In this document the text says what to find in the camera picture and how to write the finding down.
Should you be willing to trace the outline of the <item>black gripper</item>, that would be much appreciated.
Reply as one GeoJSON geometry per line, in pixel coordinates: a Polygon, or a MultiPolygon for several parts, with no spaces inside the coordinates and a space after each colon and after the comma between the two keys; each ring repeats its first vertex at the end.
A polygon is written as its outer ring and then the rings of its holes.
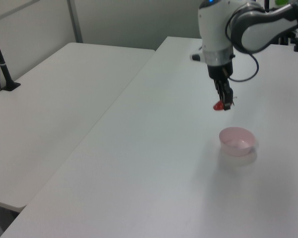
{"type": "Polygon", "coordinates": [[[207,68],[209,77],[214,80],[215,88],[223,103],[223,109],[230,110],[233,104],[233,90],[227,79],[233,74],[232,61],[218,66],[207,65],[207,68]]]}

